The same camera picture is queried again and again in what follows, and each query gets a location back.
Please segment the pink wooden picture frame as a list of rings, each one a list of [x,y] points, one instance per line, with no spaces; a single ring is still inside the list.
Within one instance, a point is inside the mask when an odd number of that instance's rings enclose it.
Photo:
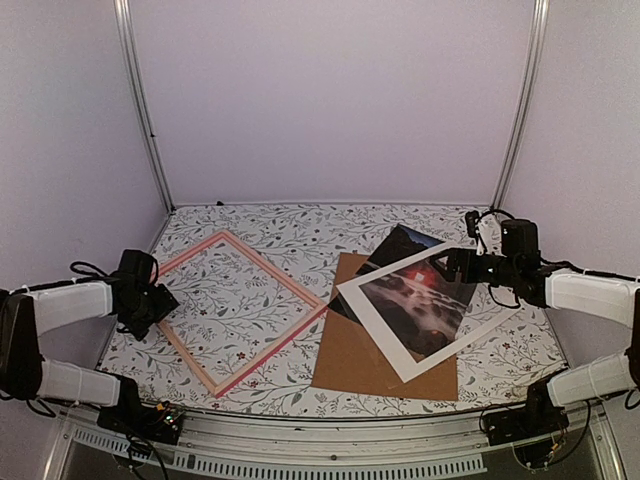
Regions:
[[[326,309],[323,300],[228,230],[162,262],[158,282],[179,303],[158,329],[216,398]]]

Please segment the landscape sunset photo print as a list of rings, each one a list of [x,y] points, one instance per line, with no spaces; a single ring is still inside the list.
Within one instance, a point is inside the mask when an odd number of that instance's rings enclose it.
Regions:
[[[440,243],[398,224],[357,273],[368,274]],[[424,259],[361,289],[404,347],[422,360],[455,341],[476,286],[446,281]]]

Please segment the white photo mat board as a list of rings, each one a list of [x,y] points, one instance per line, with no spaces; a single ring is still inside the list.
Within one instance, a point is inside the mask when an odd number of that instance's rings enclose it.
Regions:
[[[337,285],[347,308],[404,383],[520,312],[493,307],[475,323],[468,307],[477,285],[447,281],[430,265],[452,247],[443,243]]]

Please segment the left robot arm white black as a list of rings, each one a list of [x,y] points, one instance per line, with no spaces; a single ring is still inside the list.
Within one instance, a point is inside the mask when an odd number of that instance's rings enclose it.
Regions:
[[[1,293],[1,392],[17,400],[55,399],[109,409],[128,434],[148,426],[135,381],[44,357],[40,337],[87,319],[115,316],[142,340],[179,302],[162,284],[126,280],[71,282]]]

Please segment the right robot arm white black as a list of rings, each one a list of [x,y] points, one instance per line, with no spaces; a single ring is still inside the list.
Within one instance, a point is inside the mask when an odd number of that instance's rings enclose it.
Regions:
[[[637,280],[580,271],[567,262],[545,263],[538,253],[479,255],[472,249],[447,248],[429,263],[449,282],[506,287],[529,305],[585,313],[631,330],[626,350],[530,386],[528,406],[518,412],[516,421],[524,435],[539,435],[554,422],[556,409],[639,388]]]

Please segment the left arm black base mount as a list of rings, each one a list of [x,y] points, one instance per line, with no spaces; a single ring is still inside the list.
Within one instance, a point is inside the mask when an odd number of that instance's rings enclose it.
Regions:
[[[97,425],[103,429],[166,445],[177,445],[183,428],[182,411],[169,402],[145,406],[101,407]]]

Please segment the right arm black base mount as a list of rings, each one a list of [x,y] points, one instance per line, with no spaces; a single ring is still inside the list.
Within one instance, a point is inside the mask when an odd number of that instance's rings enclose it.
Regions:
[[[564,442],[569,419],[563,408],[526,405],[485,408],[479,428],[490,446],[510,444],[516,460],[534,470],[551,465]]]

